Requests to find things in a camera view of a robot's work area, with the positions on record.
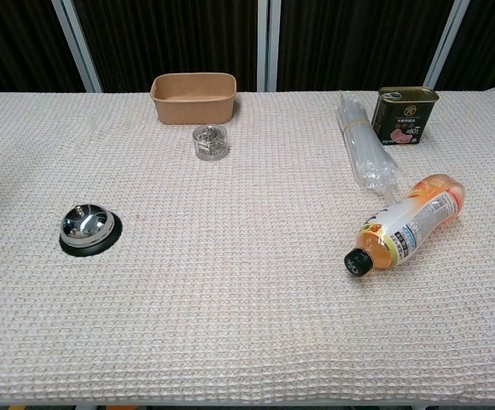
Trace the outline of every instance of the black curtain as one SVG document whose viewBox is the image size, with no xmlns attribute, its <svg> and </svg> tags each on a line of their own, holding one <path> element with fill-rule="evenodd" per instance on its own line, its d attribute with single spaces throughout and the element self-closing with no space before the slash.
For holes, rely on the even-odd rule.
<svg viewBox="0 0 495 410">
<path fill-rule="evenodd" d="M 452 3 L 283 0 L 277 89 L 421 85 Z"/>
<path fill-rule="evenodd" d="M 149 91 L 163 73 L 257 85 L 257 0 L 75 0 L 103 90 Z"/>
<path fill-rule="evenodd" d="M 50 0 L 0 0 L 0 91 L 84 91 Z"/>
<path fill-rule="evenodd" d="M 438 90 L 495 87 L 495 0 L 471 0 L 437 81 Z"/>
</svg>

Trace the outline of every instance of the clear plastic bag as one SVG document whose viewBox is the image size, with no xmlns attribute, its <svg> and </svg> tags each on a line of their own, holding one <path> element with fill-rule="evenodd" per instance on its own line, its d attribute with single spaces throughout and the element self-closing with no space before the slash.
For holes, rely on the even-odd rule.
<svg viewBox="0 0 495 410">
<path fill-rule="evenodd" d="M 358 185 L 384 195 L 388 203 L 394 202 L 392 190 L 400 175 L 399 168 L 382 146 L 365 108 L 353 93 L 341 93 L 337 119 Z"/>
</svg>

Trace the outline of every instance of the kraft paper container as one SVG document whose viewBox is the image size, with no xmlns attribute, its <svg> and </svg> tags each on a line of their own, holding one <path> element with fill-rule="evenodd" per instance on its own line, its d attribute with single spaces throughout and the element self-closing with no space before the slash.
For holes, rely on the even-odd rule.
<svg viewBox="0 0 495 410">
<path fill-rule="evenodd" d="M 151 98 L 164 124 L 222 124 L 232 118 L 236 78 L 227 73 L 170 73 L 154 79 Z"/>
</svg>

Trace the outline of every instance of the plastic bottle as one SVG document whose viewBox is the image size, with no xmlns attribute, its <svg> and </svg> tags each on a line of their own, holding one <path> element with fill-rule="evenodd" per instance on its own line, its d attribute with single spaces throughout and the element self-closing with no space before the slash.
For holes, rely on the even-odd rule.
<svg viewBox="0 0 495 410">
<path fill-rule="evenodd" d="M 460 212 L 465 189 L 444 174 L 430 175 L 409 195 L 365 221 L 357 247 L 344 258 L 348 270 L 363 276 L 407 261 L 438 225 Z"/>
</svg>

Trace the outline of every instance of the table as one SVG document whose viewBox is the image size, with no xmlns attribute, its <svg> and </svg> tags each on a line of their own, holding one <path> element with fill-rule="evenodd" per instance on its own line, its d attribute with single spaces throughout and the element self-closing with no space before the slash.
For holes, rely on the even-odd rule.
<svg viewBox="0 0 495 410">
<path fill-rule="evenodd" d="M 342 258 L 384 203 L 338 92 L 239 93 L 216 162 L 148 94 L 0 94 L 0 402 L 495 402 L 495 91 L 439 94 L 389 152 L 464 210 L 363 278 Z M 61 252 L 78 203 L 122 219 L 111 249 Z"/>
</svg>

